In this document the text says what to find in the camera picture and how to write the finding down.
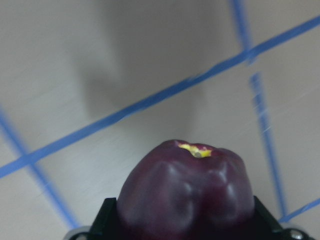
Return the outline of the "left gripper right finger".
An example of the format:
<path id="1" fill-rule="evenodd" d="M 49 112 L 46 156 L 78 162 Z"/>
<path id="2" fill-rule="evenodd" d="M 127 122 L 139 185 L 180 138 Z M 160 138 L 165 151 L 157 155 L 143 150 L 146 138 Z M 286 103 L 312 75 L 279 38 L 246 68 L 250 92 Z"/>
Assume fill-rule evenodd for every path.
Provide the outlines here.
<path id="1" fill-rule="evenodd" d="M 254 240 L 280 240 L 283 231 L 283 227 L 257 196 L 254 196 L 252 231 Z"/>

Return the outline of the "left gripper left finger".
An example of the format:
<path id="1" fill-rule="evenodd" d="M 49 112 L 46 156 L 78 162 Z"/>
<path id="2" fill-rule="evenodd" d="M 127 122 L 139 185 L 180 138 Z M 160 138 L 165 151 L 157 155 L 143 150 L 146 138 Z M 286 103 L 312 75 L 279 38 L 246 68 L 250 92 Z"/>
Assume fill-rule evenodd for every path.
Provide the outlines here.
<path id="1" fill-rule="evenodd" d="M 117 212 L 117 199 L 106 198 L 100 207 L 95 220 L 89 230 L 90 240 L 118 240 L 119 218 Z"/>

